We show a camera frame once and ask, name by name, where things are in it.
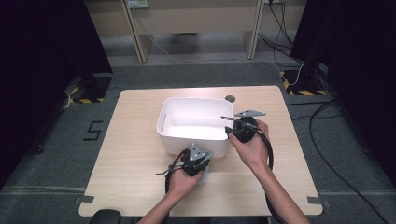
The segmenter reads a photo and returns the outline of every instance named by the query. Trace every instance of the hand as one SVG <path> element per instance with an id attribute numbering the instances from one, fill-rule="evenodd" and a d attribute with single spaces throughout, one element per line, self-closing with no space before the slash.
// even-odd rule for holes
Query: hand
<path id="1" fill-rule="evenodd" d="M 195 176 L 189 176 L 181 167 L 176 166 L 170 179 L 168 193 L 177 196 L 179 199 L 184 198 L 192 192 L 203 174 L 204 172 L 201 171 Z"/>
<path id="2" fill-rule="evenodd" d="M 257 127 L 262 130 L 269 141 L 268 125 L 261 120 L 256 119 L 256 121 Z M 268 166 L 268 149 L 257 134 L 254 134 L 253 138 L 246 143 L 239 142 L 231 133 L 229 134 L 229 138 L 242 162 L 251 170 Z"/>

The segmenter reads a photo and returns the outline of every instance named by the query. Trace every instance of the gray carpet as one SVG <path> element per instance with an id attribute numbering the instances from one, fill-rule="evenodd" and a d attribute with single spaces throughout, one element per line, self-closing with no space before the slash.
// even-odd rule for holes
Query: gray carpet
<path id="1" fill-rule="evenodd" d="M 78 214 L 76 198 L 88 184 L 108 123 L 122 90 L 177 87 L 277 85 L 287 104 L 323 102 L 332 96 L 291 96 L 283 89 L 277 69 L 268 63 L 178 64 L 114 67 L 106 98 L 101 104 L 71 104 L 59 114 L 44 143 L 44 153 L 25 156 L 0 193 L 0 223 L 89 223 Z M 290 116 L 310 116 L 319 107 L 288 105 Z M 329 106 L 318 116 L 342 113 Z M 101 130 L 98 140 L 87 133 L 92 121 Z M 293 121 L 324 213 L 310 217 L 313 223 L 382 223 L 375 212 L 320 158 L 309 136 L 307 119 Z M 380 165 L 364 153 L 345 116 L 316 119 L 313 135 L 329 164 L 358 189 L 387 219 L 396 223 L 396 191 Z M 122 223 L 132 222 L 124 217 Z"/>

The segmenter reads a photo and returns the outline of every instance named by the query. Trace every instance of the forearm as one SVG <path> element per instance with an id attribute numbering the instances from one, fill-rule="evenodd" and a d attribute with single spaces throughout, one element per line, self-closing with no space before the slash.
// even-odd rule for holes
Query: forearm
<path id="1" fill-rule="evenodd" d="M 269 167 L 252 168 L 276 212 L 286 223 L 309 223 L 294 200 L 283 189 Z"/>
<path id="2" fill-rule="evenodd" d="M 138 222 L 139 224 L 161 223 L 167 214 L 181 199 L 171 194 L 165 194 L 163 198 Z"/>

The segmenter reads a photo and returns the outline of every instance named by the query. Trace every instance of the white plastic bin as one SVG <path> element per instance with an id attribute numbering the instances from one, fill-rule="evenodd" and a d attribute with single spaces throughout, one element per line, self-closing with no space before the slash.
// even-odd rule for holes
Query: white plastic bin
<path id="1" fill-rule="evenodd" d="M 224 127 L 232 127 L 233 122 L 221 116 L 233 117 L 233 105 L 226 100 L 173 97 L 163 103 L 157 132 L 168 153 L 179 154 L 195 144 L 222 158 L 230 144 Z"/>

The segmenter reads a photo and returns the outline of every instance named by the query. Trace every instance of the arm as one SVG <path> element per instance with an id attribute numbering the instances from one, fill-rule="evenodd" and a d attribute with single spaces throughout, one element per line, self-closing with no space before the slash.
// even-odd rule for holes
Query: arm
<path id="1" fill-rule="evenodd" d="M 177 170 L 176 168 L 171 176 L 169 192 L 138 223 L 161 223 L 172 208 L 193 190 L 202 178 L 203 173 L 200 172 L 198 175 L 189 176 L 183 169 Z"/>
<path id="2" fill-rule="evenodd" d="M 260 120 L 257 120 L 257 123 L 258 128 L 264 132 L 269 140 L 268 126 Z M 242 162 L 250 168 L 259 180 L 271 205 L 282 219 L 287 223 L 309 223 L 301 209 L 283 189 L 268 166 L 268 151 L 260 137 L 255 134 L 249 142 L 243 144 L 233 134 L 230 134 L 230 141 L 235 146 Z"/>

